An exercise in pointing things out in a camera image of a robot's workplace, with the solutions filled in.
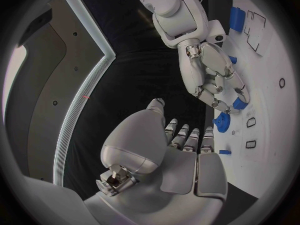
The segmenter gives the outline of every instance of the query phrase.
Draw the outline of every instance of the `blue plastic part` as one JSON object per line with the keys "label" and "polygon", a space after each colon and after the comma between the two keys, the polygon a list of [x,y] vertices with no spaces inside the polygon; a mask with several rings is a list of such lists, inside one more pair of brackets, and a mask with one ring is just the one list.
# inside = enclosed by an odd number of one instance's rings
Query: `blue plastic part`
{"label": "blue plastic part", "polygon": [[228,56],[233,64],[236,64],[238,59],[235,56]]}
{"label": "blue plastic part", "polygon": [[243,110],[247,105],[248,103],[243,102],[239,97],[233,103],[233,107],[239,110]]}
{"label": "blue plastic part", "polygon": [[229,150],[220,150],[220,151],[219,151],[219,154],[230,155],[230,154],[231,154],[231,151],[229,151]]}
{"label": "blue plastic part", "polygon": [[230,28],[241,33],[243,31],[245,17],[245,11],[233,6],[230,10]]}
{"label": "blue plastic part", "polygon": [[220,133],[225,133],[230,125],[230,115],[224,112],[221,112],[220,115],[212,120],[212,123],[216,125],[217,130]]}

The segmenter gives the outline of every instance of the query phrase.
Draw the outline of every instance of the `blue component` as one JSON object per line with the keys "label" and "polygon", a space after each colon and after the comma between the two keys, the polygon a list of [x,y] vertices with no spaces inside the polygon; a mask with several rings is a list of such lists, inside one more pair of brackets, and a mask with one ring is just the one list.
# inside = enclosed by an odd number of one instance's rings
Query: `blue component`
{"label": "blue component", "polygon": [[230,10],[230,28],[238,32],[243,31],[246,13],[238,7],[232,7]]}
{"label": "blue component", "polygon": [[238,59],[235,56],[228,56],[233,64],[236,64]]}
{"label": "blue component", "polygon": [[239,110],[244,109],[247,105],[248,103],[243,102],[239,97],[233,103],[233,107]]}
{"label": "blue component", "polygon": [[220,150],[220,151],[219,151],[219,154],[230,155],[230,154],[231,154],[231,151],[229,151],[229,150]]}
{"label": "blue component", "polygon": [[220,115],[212,120],[212,123],[216,125],[217,130],[220,133],[225,133],[230,125],[230,115],[224,112],[221,112]]}

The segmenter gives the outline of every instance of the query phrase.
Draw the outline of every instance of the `led light strip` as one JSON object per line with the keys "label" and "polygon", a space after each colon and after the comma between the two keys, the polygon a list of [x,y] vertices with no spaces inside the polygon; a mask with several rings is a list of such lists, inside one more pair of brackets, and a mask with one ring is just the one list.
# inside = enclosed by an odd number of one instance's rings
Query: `led light strip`
{"label": "led light strip", "polygon": [[116,58],[116,54],[106,40],[105,36],[85,8],[81,0],[66,0],[87,32],[104,53],[104,57],[96,64],[86,77],[76,93],[63,120],[55,150],[53,164],[53,183],[64,185],[64,170],[69,143],[77,120],[95,86]]}

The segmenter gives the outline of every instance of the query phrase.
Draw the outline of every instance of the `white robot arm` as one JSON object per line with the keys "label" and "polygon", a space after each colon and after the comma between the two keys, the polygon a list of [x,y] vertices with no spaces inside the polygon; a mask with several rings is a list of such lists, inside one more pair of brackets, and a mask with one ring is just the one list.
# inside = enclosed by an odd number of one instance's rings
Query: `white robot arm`
{"label": "white robot arm", "polygon": [[227,80],[239,99],[249,103],[245,84],[230,58],[215,44],[226,39],[225,31],[218,20],[208,21],[199,0],[140,1],[153,13],[153,24],[165,45],[178,49],[181,76],[190,94],[221,112],[238,113],[214,97]]}

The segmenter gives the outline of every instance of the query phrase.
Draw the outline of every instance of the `light strip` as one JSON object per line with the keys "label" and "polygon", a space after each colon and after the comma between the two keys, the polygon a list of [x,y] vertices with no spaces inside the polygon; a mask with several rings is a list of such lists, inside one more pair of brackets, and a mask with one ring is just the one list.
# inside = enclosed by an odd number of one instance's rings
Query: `light strip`
{"label": "light strip", "polygon": [[53,164],[53,183],[55,185],[64,185],[64,170],[69,143],[73,134],[73,130],[77,123],[77,120],[87,102],[88,99],[84,96],[89,97],[94,90],[95,86],[109,68],[110,64],[116,58],[116,54],[112,47],[106,40],[105,36],[85,8],[81,0],[66,0],[70,5],[80,22],[83,24],[87,32],[93,38],[95,43],[104,53],[104,57],[96,64],[89,75],[86,77],[78,92],[76,93],[67,113],[63,120],[60,133],[57,140],[54,164]]}

